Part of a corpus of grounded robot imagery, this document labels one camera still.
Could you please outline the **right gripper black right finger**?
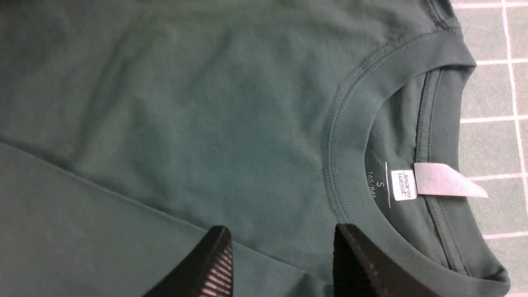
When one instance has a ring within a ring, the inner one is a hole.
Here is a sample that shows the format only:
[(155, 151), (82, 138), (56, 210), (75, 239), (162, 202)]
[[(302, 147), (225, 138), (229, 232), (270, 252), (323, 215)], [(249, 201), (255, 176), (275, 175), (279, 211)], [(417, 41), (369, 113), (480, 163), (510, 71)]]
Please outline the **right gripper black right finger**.
[(337, 224), (332, 281), (335, 297), (436, 297), (354, 224)]

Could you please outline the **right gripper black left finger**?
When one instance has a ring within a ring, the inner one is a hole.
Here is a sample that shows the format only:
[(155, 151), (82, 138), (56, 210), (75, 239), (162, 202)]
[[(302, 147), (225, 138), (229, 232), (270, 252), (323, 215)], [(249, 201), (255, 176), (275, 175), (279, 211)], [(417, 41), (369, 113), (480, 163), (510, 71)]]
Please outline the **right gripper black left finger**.
[(231, 297), (234, 292), (230, 230), (213, 226), (146, 297)]

